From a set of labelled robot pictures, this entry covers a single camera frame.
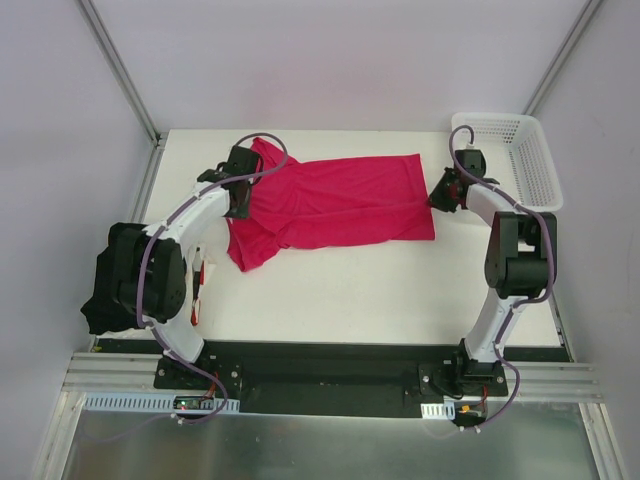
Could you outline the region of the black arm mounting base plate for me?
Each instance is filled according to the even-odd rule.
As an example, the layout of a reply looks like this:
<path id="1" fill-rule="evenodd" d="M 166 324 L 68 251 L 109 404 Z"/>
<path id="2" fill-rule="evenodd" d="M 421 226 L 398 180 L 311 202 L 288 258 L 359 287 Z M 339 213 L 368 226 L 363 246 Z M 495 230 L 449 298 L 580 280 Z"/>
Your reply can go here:
<path id="1" fill-rule="evenodd" d="M 424 404 L 508 395 L 499 362 L 466 360 L 458 346 L 208 341 L 196 367 L 157 361 L 153 385 L 241 412 L 416 418 Z"/>

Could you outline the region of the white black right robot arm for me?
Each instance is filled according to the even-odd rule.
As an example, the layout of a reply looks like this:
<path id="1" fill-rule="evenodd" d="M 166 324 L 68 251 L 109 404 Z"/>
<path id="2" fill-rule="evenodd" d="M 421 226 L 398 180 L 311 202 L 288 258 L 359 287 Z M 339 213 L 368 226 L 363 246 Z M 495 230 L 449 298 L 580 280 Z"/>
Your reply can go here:
<path id="1" fill-rule="evenodd" d="M 451 363 L 434 376 L 456 394 L 473 394 L 503 374 L 504 344 L 523 310 L 541 303 L 556 278 L 556 217 L 538 213 L 488 179 L 483 153 L 453 150 L 453 165 L 444 170 L 429 196 L 442 212 L 459 208 L 479 216 L 490 228 L 484 260 L 488 293 L 473 328 L 460 341 Z"/>

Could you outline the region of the pink t shirt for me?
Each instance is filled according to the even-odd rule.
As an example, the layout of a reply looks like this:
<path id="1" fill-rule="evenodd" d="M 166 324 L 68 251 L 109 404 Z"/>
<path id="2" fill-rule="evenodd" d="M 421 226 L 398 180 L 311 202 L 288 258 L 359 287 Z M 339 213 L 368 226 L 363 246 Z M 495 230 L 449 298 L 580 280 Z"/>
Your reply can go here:
<path id="1" fill-rule="evenodd" d="M 240 271 L 289 248 L 435 240 L 419 154 L 285 162 L 254 187 L 248 218 L 227 223 Z"/>

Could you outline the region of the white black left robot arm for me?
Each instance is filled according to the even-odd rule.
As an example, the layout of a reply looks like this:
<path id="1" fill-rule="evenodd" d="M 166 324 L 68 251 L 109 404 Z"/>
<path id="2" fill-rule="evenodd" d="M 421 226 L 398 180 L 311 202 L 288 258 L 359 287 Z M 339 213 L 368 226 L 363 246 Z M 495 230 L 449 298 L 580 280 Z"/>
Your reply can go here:
<path id="1" fill-rule="evenodd" d="M 149 328 L 175 359 L 176 375 L 188 388 L 204 387 L 210 363 L 201 358 L 204 340 L 192 323 L 207 265 L 205 231 L 218 219 L 248 216 L 253 181 L 263 160 L 249 148 L 234 146 L 228 160 L 197 177 L 190 194 L 161 220 L 140 229 L 128 227 L 110 245 L 115 259 L 110 296 Z"/>

